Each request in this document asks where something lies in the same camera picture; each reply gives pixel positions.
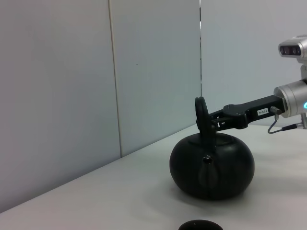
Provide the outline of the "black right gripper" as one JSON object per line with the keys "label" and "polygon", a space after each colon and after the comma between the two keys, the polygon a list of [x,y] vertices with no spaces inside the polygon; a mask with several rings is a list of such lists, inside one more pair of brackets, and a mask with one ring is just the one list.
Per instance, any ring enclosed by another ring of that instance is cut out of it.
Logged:
{"label": "black right gripper", "polygon": [[215,130],[222,131],[232,128],[244,129],[251,122],[283,112],[285,112],[283,99],[271,95],[243,104],[226,105],[223,110],[210,113],[209,117]]}

